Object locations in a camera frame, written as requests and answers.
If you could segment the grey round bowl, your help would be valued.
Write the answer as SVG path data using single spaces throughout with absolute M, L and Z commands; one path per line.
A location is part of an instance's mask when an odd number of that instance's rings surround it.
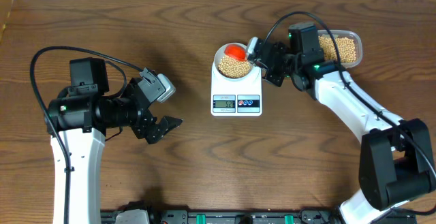
M 239 44 L 239 43 L 229 43 L 229 44 L 237 44 L 237 45 L 239 45 L 239 46 L 242 46 L 244 49 L 246 48 L 246 46 L 245 45 L 243 45 L 243 44 Z M 224 50 L 225 50 L 225 47 L 227 46 L 227 45 L 229 45 L 229 44 L 225 44 L 224 46 L 222 46 L 222 47 L 220 47 L 220 49 L 216 52 L 216 54 L 215 54 L 215 59 L 214 59 L 214 64 L 213 64 L 213 67 L 215 68 L 215 70 L 216 71 L 218 71 L 222 76 L 223 76 L 223 74 L 218 70 L 218 64 L 219 64 L 219 62 L 220 62 L 220 60 L 221 60 L 221 58 L 225 55 L 224 54 Z

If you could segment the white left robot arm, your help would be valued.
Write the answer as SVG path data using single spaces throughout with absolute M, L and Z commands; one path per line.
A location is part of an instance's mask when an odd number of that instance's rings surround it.
M 48 128 L 55 163 L 54 223 L 101 223 L 99 172 L 106 131 L 130 127 L 138 139 L 155 144 L 183 122 L 153 116 L 150 105 L 163 103 L 175 87 L 163 74 L 143 69 L 108 96 L 106 61 L 97 58 L 69 63 L 71 85 L 48 107 Z

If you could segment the red plastic measuring scoop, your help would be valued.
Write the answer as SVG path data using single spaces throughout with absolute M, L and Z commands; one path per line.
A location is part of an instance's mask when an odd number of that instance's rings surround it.
M 246 61 L 245 49 L 237 44 L 227 45 L 225 47 L 224 54 L 240 62 Z

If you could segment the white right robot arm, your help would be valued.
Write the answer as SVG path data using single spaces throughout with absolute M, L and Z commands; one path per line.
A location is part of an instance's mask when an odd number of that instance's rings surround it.
M 366 94 L 338 61 L 329 59 L 312 22 L 288 29 L 290 43 L 272 44 L 256 37 L 247 58 L 265 70 L 265 80 L 281 86 L 289 77 L 332 110 L 360 142 L 360 189 L 339 206 L 342 223 L 403 223 L 407 217 L 428 216 L 434 209 L 403 208 L 435 191 L 435 164 L 428 127 L 419 118 L 404 120 Z

